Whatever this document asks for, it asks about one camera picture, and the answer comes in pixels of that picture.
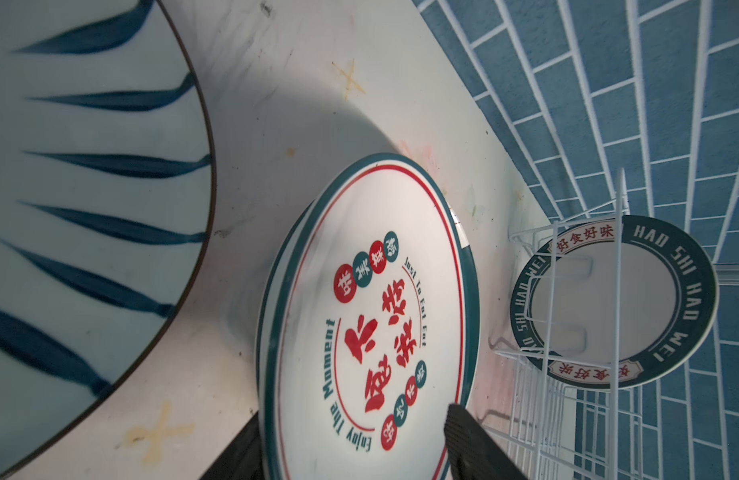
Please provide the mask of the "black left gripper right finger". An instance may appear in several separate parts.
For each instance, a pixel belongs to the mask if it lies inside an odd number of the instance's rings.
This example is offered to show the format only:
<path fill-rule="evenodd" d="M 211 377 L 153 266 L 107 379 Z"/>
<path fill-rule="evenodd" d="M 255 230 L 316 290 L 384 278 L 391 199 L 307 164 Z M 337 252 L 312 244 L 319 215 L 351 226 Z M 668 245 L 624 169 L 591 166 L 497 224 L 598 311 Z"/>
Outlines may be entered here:
<path fill-rule="evenodd" d="M 453 479 L 527 480 L 463 406 L 449 404 L 443 432 Z"/>

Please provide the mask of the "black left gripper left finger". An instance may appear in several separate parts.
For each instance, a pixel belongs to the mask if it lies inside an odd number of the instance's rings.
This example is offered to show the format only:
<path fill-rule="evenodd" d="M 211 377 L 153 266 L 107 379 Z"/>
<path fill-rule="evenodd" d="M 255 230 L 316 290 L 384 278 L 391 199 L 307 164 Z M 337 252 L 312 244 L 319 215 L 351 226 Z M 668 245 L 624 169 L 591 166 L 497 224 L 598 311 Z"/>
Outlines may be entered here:
<path fill-rule="evenodd" d="M 258 413 L 249 419 L 200 480 L 263 480 Z"/>

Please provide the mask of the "blue striped white plate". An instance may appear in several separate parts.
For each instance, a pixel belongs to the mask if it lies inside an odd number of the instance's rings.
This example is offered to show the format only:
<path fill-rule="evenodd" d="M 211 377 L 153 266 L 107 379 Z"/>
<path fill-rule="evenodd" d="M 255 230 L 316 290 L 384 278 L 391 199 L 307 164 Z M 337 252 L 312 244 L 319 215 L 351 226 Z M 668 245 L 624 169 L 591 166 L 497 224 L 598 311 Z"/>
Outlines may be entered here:
<path fill-rule="evenodd" d="M 109 398 L 193 286 L 216 197 L 159 1 L 0 1 L 0 478 Z"/>

